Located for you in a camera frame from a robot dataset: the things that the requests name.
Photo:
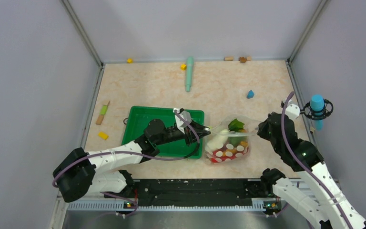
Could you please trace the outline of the clear dotted zip bag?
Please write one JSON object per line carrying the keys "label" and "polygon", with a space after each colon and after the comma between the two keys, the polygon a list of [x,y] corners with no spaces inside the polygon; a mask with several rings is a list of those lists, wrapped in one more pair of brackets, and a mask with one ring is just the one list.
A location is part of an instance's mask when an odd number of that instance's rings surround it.
{"label": "clear dotted zip bag", "polygon": [[261,122],[245,115],[232,114],[219,125],[207,128],[204,153],[210,164],[241,159],[251,151],[251,139]]}

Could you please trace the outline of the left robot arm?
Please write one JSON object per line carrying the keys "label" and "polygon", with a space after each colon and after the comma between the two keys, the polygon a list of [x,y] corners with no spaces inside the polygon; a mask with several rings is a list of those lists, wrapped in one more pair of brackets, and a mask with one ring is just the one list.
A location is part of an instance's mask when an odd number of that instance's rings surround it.
{"label": "left robot arm", "polygon": [[72,150],[53,171],[52,185],[59,189],[63,200],[74,202],[86,194],[118,193],[128,197],[133,193],[131,174],[120,167],[160,160],[159,146],[183,140],[189,146],[200,147],[210,129],[195,121],[166,127],[160,119],[151,120],[143,134],[122,146],[102,151],[86,152],[79,147]]}

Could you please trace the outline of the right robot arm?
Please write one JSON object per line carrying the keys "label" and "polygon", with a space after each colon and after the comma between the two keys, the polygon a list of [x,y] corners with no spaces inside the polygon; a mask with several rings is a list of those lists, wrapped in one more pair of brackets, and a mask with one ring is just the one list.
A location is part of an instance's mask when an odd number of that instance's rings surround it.
{"label": "right robot arm", "polygon": [[265,196],[282,198],[315,229],[366,229],[366,218],[348,201],[315,145],[298,138],[293,120],[272,112],[258,125],[257,135],[271,143],[315,198],[292,185],[276,168],[266,169],[261,176],[260,190]]}

